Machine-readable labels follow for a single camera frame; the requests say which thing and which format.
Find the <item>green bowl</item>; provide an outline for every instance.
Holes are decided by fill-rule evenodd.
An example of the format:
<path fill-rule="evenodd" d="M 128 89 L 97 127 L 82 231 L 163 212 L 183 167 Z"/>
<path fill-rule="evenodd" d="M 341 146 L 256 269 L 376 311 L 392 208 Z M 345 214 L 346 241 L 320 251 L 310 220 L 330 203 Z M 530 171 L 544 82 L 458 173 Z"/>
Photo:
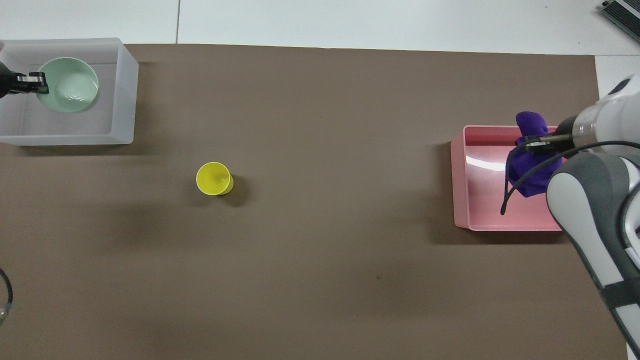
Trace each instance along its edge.
<path fill-rule="evenodd" d="M 40 68 L 49 85 L 48 94 L 38 100 L 53 111 L 77 113 L 93 104 L 98 95 L 98 76 L 84 61 L 76 58 L 53 59 Z"/>

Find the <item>pink tray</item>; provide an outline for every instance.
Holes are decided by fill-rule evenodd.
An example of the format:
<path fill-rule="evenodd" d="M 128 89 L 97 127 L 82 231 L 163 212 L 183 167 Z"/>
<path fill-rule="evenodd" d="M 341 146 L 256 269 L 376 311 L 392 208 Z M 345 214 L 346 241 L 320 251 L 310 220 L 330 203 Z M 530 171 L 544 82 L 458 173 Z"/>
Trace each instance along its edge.
<path fill-rule="evenodd" d="M 555 131 L 555 127 L 549 127 L 549 131 Z M 524 198 L 515 192 L 506 214 L 500 215 L 504 163 L 518 137 L 517 126 L 469 125 L 451 142 L 457 226 L 473 231 L 560 231 L 549 213 L 545 194 Z"/>

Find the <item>yellow plastic cup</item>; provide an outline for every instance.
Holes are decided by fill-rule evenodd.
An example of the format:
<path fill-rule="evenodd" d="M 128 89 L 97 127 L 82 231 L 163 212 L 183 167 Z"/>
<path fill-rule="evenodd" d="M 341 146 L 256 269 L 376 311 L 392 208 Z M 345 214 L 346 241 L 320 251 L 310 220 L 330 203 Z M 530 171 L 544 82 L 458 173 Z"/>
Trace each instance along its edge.
<path fill-rule="evenodd" d="M 234 178 L 221 163 L 206 163 L 196 174 L 196 185 L 207 195 L 225 195 L 234 187 Z"/>

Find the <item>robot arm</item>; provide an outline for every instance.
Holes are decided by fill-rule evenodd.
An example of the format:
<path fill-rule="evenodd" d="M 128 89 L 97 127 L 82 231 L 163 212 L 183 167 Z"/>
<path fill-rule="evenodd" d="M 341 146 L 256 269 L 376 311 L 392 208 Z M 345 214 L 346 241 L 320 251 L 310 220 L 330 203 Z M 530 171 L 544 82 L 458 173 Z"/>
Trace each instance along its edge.
<path fill-rule="evenodd" d="M 4 271 L 0 268 L 0 277 L 4 279 L 4 283 L 6 284 L 6 291 L 8 294 L 8 300 L 3 307 L 0 307 L 0 325 L 4 322 L 7 316 L 9 316 L 9 310 L 11 309 L 11 304 L 13 302 L 13 288 L 11 287 L 11 282 L 9 281 L 9 277 L 4 273 Z"/>
<path fill-rule="evenodd" d="M 585 152 L 567 161 L 547 187 L 551 214 L 573 243 L 636 357 L 640 356 L 636 252 L 640 249 L 631 242 L 638 243 L 640 224 L 638 167 L 637 155 Z"/>
<path fill-rule="evenodd" d="M 627 77 L 530 146 L 548 148 L 556 139 L 557 151 L 611 141 L 640 144 L 640 76 Z M 569 158 L 549 181 L 547 204 L 640 358 L 640 150 L 605 145 Z"/>
<path fill-rule="evenodd" d="M 4 42 L 0 40 L 0 51 Z M 29 75 L 13 72 L 0 61 L 0 99 L 7 94 L 26 93 L 48 94 L 49 85 L 43 72 L 30 72 Z"/>

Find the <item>translucent container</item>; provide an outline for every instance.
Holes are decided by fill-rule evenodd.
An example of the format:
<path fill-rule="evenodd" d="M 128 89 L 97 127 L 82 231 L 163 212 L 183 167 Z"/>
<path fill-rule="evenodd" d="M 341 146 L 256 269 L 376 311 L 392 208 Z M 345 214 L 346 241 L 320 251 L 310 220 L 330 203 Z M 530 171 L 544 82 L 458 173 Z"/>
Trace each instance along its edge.
<path fill-rule="evenodd" d="M 58 113 L 35 94 L 0 99 L 0 142 L 14 145 L 98 145 L 133 141 L 138 62 L 117 38 L 5 40 L 0 61 L 27 74 L 55 58 L 78 58 L 99 80 L 98 98 L 86 111 Z"/>

